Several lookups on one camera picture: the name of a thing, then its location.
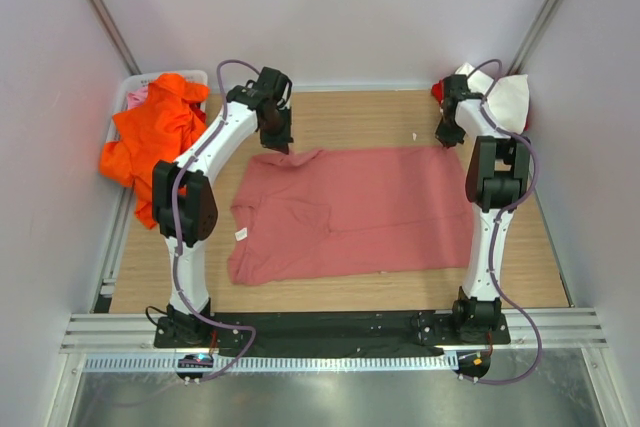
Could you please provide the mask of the pink t shirt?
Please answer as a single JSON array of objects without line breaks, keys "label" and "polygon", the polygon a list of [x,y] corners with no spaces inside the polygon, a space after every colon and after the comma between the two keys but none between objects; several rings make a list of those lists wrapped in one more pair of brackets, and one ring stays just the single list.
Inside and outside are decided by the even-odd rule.
[{"label": "pink t shirt", "polygon": [[437,146],[257,155],[231,205],[230,280],[464,268],[464,180],[457,154]]}]

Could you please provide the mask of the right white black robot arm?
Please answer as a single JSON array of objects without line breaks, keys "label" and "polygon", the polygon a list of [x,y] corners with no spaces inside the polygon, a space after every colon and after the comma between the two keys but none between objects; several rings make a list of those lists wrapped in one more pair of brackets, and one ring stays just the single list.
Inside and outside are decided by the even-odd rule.
[{"label": "right white black robot arm", "polygon": [[464,186],[473,213],[469,266],[452,312],[435,324],[436,338],[447,345],[508,341],[501,267],[515,210],[531,194],[530,142],[498,122],[489,112],[488,96],[472,90],[469,80],[452,74],[439,82],[436,139],[446,148],[466,138],[474,142]]}]

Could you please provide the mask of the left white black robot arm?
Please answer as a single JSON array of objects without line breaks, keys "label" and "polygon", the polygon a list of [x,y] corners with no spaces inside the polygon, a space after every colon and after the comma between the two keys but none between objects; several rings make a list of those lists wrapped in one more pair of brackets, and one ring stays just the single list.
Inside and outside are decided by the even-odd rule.
[{"label": "left white black robot arm", "polygon": [[205,273],[205,245],[218,221],[213,183],[253,134],[262,147],[289,152],[291,91],[287,75],[262,68],[256,79],[224,94],[220,113],[191,147],[154,166],[152,217],[168,248],[172,283],[167,308],[155,322],[155,347],[203,347],[216,331]]}]

